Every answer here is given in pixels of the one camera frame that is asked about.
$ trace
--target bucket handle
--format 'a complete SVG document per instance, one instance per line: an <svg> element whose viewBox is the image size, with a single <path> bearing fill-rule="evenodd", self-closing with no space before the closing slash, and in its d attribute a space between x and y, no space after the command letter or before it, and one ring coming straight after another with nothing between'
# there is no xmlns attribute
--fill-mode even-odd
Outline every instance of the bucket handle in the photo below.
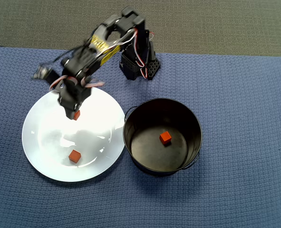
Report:
<svg viewBox="0 0 281 228"><path fill-rule="evenodd" d="M126 114L125 114L125 121L126 121L126 116L127 116L128 112L131 111L133 108L137 108L137 107L138 107L138 106L133 106L133 107L130 107L130 108L127 110L127 112L126 112Z"/></svg>
<svg viewBox="0 0 281 228"><path fill-rule="evenodd" d="M189 169L191 166L193 166L193 165L196 163L196 161L198 160L198 158L199 158L199 152L197 153L195 159L192 161L191 165L189 165L189 166L186 167L186 168L182 168L182 170Z"/></svg>

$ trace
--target black metal bucket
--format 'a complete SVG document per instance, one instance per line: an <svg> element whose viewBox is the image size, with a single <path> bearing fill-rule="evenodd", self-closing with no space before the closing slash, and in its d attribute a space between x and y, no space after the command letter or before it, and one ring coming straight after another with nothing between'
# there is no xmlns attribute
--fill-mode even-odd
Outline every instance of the black metal bucket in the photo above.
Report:
<svg viewBox="0 0 281 228"><path fill-rule="evenodd" d="M127 150L140 170L153 176L168 176L194 165L203 135L189 108L165 98L132 108L135 110L126 118L123 135ZM163 145L159 135L166 131L172 139Z"/></svg>

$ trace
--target wooden cube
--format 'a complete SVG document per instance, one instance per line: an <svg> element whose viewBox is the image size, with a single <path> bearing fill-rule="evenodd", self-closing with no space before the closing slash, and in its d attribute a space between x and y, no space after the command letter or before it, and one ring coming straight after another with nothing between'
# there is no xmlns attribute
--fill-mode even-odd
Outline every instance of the wooden cube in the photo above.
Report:
<svg viewBox="0 0 281 228"><path fill-rule="evenodd" d="M172 137L169 132L164 132L159 136L159 139L163 143L163 145L166 145L171 141Z"/></svg>
<svg viewBox="0 0 281 228"><path fill-rule="evenodd" d="M74 115L74 120L77 120L80 116L80 110L78 110Z"/></svg>
<svg viewBox="0 0 281 228"><path fill-rule="evenodd" d="M81 154L75 150L72 151L72 153L70 153L69 157L68 157L72 162L77 163L79 161L79 159L81 158Z"/></svg>

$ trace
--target red cube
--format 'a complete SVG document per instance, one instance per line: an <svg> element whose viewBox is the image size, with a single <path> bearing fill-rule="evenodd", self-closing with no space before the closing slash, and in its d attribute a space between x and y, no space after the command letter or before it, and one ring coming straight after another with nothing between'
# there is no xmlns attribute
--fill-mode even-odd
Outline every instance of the red cube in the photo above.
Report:
<svg viewBox="0 0 281 228"><path fill-rule="evenodd" d="M81 154L75 150L72 151L72 153L70 153L69 157L68 157L72 162L77 163L79 161L79 159L81 158Z"/></svg>
<svg viewBox="0 0 281 228"><path fill-rule="evenodd" d="M166 145L171 141L172 137L169 132L164 132L159 136L159 139L163 143L163 145Z"/></svg>
<svg viewBox="0 0 281 228"><path fill-rule="evenodd" d="M80 110L78 110L74 115L74 120L77 120L80 116Z"/></svg>

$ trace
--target yellow label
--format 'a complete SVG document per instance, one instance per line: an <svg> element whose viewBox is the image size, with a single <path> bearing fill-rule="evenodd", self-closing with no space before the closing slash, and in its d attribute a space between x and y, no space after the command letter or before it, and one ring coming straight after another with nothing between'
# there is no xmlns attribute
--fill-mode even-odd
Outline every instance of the yellow label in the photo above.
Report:
<svg viewBox="0 0 281 228"><path fill-rule="evenodd" d="M101 60L100 66L105 64L116 52L120 50L120 46L116 46L114 50L112 50L110 53L108 53L104 58Z"/></svg>
<svg viewBox="0 0 281 228"><path fill-rule="evenodd" d="M101 52L104 52L108 48L108 44L96 35L92 36L91 44L94 44L95 47Z"/></svg>

